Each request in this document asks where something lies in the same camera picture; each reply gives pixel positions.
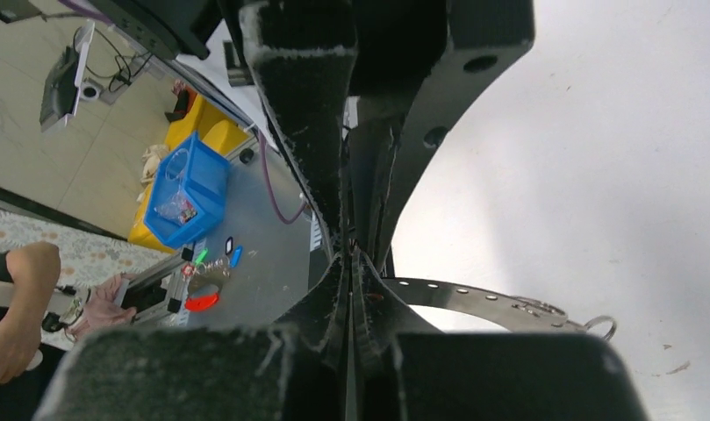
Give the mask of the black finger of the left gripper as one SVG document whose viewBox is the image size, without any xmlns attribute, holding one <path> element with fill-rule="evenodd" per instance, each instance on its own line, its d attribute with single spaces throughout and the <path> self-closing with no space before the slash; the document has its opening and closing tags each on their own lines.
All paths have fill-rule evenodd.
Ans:
<svg viewBox="0 0 710 421">
<path fill-rule="evenodd" d="M 357 242 L 383 268 L 405 205 L 448 132 L 526 54 L 530 1 L 358 1 L 349 169 Z"/>
<path fill-rule="evenodd" d="M 258 1 L 239 10 L 244 56 L 283 155 L 329 245 L 341 242 L 342 118 L 356 61 L 349 1 Z"/>
</svg>

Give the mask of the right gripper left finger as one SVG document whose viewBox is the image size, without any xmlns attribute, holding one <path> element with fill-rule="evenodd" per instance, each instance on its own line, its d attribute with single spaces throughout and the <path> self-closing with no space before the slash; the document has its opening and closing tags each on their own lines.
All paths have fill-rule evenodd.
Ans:
<svg viewBox="0 0 710 421">
<path fill-rule="evenodd" d="M 276 324 L 294 337 L 296 357 L 338 378 L 348 376 L 348 311 L 352 255 L 337 253 L 318 283 Z"/>
</svg>

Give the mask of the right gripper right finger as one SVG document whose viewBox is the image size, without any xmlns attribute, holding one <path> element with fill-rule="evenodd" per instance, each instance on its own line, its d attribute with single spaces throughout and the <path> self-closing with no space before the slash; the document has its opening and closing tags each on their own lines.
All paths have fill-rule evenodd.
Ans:
<svg viewBox="0 0 710 421">
<path fill-rule="evenodd" d="M 355 350 L 366 378 L 385 370 L 385 355 L 400 333 L 438 333 L 387 287 L 369 256 L 360 249 L 352 253 L 352 296 Z"/>
</svg>

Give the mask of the round metal keyring disc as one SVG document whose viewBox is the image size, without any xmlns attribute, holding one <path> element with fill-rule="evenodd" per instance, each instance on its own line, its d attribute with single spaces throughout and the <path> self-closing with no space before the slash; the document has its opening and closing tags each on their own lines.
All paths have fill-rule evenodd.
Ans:
<svg viewBox="0 0 710 421">
<path fill-rule="evenodd" d="M 588 333 L 599 325 L 608 325 L 601 338 L 609 341 L 618 328 L 617 321 L 610 316 L 597 316 L 580 324 L 555 305 L 524 296 L 417 278 L 384 278 L 383 282 L 409 305 L 452 310 L 492 322 L 510 332 Z"/>
</svg>

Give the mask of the person's second hand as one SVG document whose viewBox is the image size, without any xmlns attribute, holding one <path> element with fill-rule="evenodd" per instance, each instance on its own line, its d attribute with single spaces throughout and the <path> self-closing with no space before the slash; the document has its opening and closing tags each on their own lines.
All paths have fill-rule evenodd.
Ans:
<svg viewBox="0 0 710 421">
<path fill-rule="evenodd" d="M 91 295 L 76 323 L 65 330 L 66 337 L 77 342 L 91 332 L 116 325 L 130 324 L 136 307 L 123 308 L 115 300 L 123 286 L 128 286 L 133 274 L 119 273 L 90 290 Z"/>
</svg>

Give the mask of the person's bare hand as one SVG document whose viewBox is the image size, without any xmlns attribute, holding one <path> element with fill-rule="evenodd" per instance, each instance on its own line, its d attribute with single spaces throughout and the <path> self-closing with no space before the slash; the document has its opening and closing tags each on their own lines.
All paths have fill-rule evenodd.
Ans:
<svg viewBox="0 0 710 421">
<path fill-rule="evenodd" d="M 38 351 L 41 319 L 6 315 L 0 322 L 0 385 L 23 374 Z"/>
</svg>

